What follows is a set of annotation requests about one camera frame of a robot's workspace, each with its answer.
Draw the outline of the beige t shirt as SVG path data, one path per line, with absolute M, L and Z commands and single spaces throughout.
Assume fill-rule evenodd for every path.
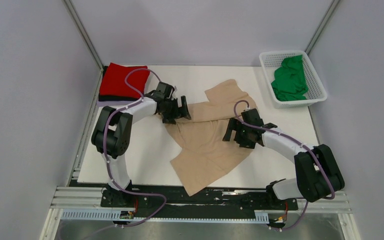
M 181 147 L 170 164 L 189 196 L 193 196 L 222 178 L 252 152 L 234 141 L 223 141 L 234 112 L 247 105 L 256 108 L 250 95 L 235 79 L 225 80 L 205 90 L 207 101 L 188 105 L 191 119 L 180 118 L 165 129 Z

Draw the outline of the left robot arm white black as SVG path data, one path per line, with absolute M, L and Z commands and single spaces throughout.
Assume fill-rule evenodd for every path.
M 175 91 L 174 86 L 159 82 L 155 90 L 140 93 L 138 100 L 120 108 L 105 106 L 100 112 L 91 143 L 105 162 L 108 186 L 115 190 L 113 198 L 122 207 L 129 206 L 134 195 L 141 195 L 128 189 L 131 178 L 127 171 L 125 153 L 130 145 L 133 125 L 152 115 L 160 115 L 162 123 L 172 125 L 178 119 L 192 118 L 186 96 L 176 98 Z

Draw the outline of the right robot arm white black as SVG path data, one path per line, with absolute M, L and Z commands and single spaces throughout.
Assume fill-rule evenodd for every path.
M 257 109 L 249 109 L 228 121 L 224 142 L 234 141 L 239 147 L 256 145 L 281 154 L 294 164 L 295 177 L 271 182 L 266 186 L 266 204 L 278 209 L 289 199 L 316 202 L 332 200 L 345 187 L 345 181 L 331 148 L 325 144 L 308 145 L 284 133 L 277 125 L 264 123 Z

